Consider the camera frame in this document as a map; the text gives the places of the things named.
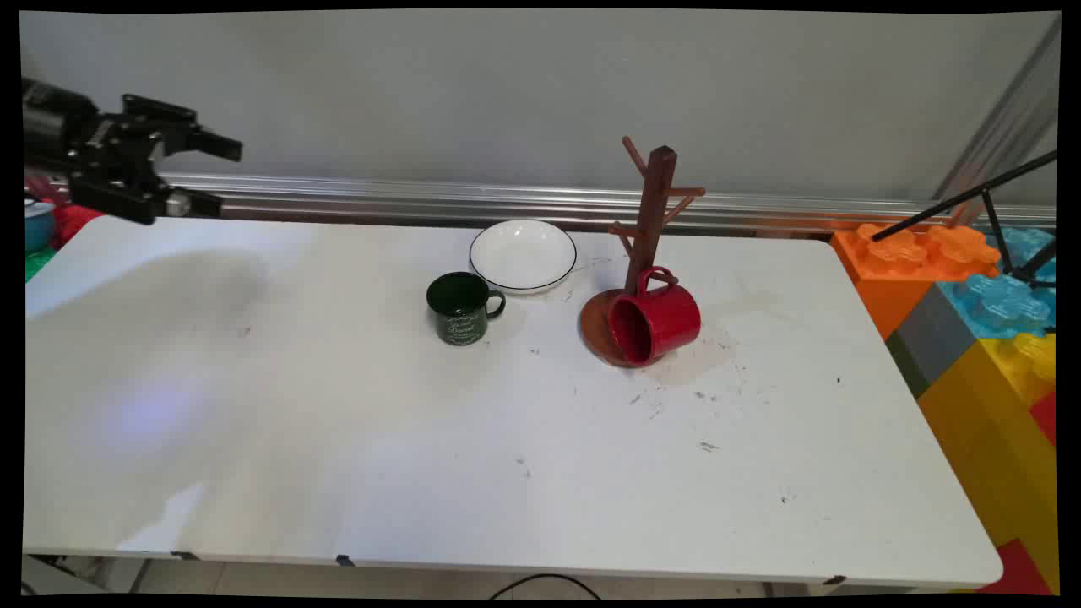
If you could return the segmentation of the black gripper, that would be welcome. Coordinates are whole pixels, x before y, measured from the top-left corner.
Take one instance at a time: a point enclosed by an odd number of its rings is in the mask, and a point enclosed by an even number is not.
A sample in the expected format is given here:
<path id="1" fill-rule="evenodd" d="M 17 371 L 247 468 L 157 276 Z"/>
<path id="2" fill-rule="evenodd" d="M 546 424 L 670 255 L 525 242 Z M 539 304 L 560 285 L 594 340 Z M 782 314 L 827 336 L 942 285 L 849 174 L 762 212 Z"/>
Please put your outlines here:
<path id="1" fill-rule="evenodd" d="M 136 94 L 121 96 L 116 114 L 84 94 L 23 81 L 24 166 L 70 179 L 70 200 L 141 225 L 157 219 L 221 219 L 224 198 L 173 187 L 155 162 L 201 153 L 239 162 L 243 143 L 201 124 L 193 109 Z M 159 183 L 148 188 L 123 183 Z"/>

